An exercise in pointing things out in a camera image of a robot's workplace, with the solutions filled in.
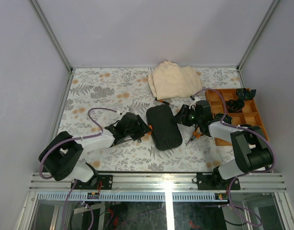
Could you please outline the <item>dark green tool case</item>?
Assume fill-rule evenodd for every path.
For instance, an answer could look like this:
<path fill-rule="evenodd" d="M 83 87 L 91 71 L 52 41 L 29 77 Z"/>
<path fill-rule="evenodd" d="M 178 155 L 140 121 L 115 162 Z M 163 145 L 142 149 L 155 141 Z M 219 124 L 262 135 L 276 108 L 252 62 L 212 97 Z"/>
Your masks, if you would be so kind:
<path fill-rule="evenodd" d="M 158 150 L 171 150 L 182 144 L 183 139 L 177 124 L 173 121 L 174 116 L 170 106 L 162 104 L 151 107 L 146 112 L 146 118 Z"/>

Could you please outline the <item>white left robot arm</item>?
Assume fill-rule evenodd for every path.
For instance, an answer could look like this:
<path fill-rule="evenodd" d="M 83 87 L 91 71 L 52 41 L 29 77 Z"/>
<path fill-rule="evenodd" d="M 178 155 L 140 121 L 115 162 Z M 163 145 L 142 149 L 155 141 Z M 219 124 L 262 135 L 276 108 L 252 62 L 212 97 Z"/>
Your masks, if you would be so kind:
<path fill-rule="evenodd" d="M 151 132 L 139 115 L 130 112 L 98 134 L 73 137 L 67 131 L 60 132 L 39 156 L 39 175 L 55 181 L 71 178 L 93 189 L 98 185 L 98 172 L 90 164 L 79 161 L 83 153 L 140 140 Z"/>

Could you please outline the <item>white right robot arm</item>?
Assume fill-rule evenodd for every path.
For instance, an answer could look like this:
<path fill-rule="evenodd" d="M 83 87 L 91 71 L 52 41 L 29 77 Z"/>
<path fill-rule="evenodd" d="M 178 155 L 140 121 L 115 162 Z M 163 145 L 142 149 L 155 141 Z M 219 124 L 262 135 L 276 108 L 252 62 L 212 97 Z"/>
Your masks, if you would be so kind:
<path fill-rule="evenodd" d="M 225 188 L 231 178 L 273 166 L 271 147 L 259 126 L 234 126 L 224 122 L 223 118 L 214 118 L 206 100 L 191 106 L 182 105 L 174 122 L 194 126 L 205 136 L 232 144 L 234 159 L 213 169 L 212 184 L 217 189 Z"/>

